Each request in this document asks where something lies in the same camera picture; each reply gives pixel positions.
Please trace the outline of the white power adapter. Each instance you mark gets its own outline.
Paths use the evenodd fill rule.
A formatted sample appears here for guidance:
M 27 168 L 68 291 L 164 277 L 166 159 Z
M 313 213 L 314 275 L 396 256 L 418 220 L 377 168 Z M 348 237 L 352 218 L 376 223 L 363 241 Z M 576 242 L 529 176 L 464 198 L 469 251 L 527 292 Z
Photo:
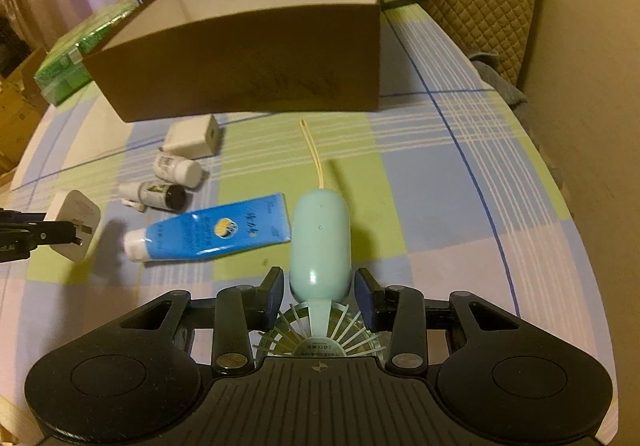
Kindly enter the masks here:
M 220 127 L 213 114 L 186 117 L 169 126 L 160 150 L 187 159 L 200 159 L 215 156 L 219 141 Z

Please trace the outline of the brown cardboard box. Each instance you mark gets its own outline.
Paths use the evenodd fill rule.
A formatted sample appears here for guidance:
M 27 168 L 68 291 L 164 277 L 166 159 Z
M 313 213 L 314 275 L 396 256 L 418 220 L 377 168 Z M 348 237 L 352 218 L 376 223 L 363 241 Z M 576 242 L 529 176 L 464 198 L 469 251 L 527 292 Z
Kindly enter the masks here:
M 370 112 L 378 0 L 146 0 L 87 55 L 123 121 Z

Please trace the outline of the plaid tablecloth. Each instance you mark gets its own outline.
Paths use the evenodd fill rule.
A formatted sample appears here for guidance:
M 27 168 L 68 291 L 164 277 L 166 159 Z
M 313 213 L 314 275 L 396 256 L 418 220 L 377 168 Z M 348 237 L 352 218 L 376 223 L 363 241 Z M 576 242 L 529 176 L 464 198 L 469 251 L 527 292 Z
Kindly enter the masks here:
M 194 209 L 319 183 L 352 219 L 352 261 L 384 284 L 432 299 L 468 290 L 615 366 L 596 277 L 544 161 L 518 119 L 417 6 L 381 21 L 381 99 L 374 113 L 227 114 L 219 153 L 203 161 Z M 43 117 L 2 206 L 42 212 L 66 189 L 102 212 L 85 260 L 47 247 L 1 267 L 1 426 L 38 442 L 23 385 L 41 356 L 172 289 L 208 298 L 288 265 L 272 246 L 205 262 L 138 264 L 122 235 L 162 218 L 120 200 L 150 180 L 165 120 L 121 121 L 88 84 Z

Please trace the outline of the white wall charger plug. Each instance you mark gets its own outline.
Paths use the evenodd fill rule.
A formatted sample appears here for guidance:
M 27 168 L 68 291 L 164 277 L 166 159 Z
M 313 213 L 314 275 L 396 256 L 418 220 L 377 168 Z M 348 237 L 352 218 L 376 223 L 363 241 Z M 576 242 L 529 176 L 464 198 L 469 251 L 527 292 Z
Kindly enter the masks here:
M 47 245 L 70 261 L 81 262 L 100 220 L 100 208 L 86 195 L 77 189 L 58 191 L 44 217 L 48 223 Z

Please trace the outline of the mint handheld fan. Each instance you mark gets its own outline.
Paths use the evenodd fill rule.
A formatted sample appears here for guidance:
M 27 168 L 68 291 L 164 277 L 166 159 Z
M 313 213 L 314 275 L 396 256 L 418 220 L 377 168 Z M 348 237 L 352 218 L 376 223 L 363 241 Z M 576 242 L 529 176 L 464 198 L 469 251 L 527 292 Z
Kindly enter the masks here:
M 326 187 L 308 123 L 299 121 L 318 187 L 297 200 L 292 218 L 290 279 L 296 302 L 254 345 L 257 357 L 377 357 L 385 346 L 346 299 L 352 289 L 350 218 L 343 196 Z

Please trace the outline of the green tea carton pack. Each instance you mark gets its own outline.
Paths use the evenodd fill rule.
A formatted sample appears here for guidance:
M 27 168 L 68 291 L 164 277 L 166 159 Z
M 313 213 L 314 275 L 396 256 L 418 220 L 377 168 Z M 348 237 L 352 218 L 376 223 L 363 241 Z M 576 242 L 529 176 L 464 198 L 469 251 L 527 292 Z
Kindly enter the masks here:
M 84 58 L 138 4 L 138 0 L 117 0 L 94 12 L 58 39 L 34 75 L 43 99 L 58 106 L 88 84 L 92 78 Z

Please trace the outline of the white pill bottle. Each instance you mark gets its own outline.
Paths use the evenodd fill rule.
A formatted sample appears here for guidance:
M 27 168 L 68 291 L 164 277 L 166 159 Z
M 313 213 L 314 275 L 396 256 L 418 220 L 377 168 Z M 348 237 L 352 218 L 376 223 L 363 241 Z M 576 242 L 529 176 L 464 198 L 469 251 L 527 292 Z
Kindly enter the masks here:
M 194 189 L 203 181 L 203 169 L 194 160 L 166 153 L 157 153 L 153 172 L 160 180 Z

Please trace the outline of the grey cloth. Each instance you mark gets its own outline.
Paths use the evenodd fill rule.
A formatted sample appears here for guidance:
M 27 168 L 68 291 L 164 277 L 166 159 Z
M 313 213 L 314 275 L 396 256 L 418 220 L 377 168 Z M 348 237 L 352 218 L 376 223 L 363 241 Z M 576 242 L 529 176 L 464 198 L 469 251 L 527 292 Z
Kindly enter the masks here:
M 525 94 L 498 73 L 497 67 L 500 61 L 497 52 L 468 51 L 466 56 L 480 75 L 480 79 L 496 90 L 514 114 L 524 115 L 526 113 Z

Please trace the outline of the brown cardboard cartons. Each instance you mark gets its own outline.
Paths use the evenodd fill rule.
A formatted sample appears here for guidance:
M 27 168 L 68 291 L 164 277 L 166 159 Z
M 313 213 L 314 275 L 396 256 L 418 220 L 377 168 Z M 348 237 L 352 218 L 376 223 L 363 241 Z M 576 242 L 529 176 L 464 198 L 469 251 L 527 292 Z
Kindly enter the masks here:
M 12 171 L 49 107 L 35 81 L 47 51 L 38 48 L 12 73 L 1 79 L 1 173 Z

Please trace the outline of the brown spray bottle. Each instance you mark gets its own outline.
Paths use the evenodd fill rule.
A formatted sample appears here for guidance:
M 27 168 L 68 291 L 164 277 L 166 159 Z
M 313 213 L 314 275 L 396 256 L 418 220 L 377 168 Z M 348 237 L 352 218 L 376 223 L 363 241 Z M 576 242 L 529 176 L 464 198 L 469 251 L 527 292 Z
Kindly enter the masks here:
M 120 197 L 143 206 L 179 212 L 188 203 L 183 186 L 158 181 L 128 182 L 118 185 Z

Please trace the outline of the blue cream tube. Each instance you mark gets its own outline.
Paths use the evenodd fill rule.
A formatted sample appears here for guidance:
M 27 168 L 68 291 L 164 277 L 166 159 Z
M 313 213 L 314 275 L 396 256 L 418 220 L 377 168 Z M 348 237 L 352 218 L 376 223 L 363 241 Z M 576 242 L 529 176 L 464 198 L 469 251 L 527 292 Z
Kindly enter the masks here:
M 291 240 L 284 196 L 273 194 L 186 212 L 124 236 L 134 262 L 200 261 Z

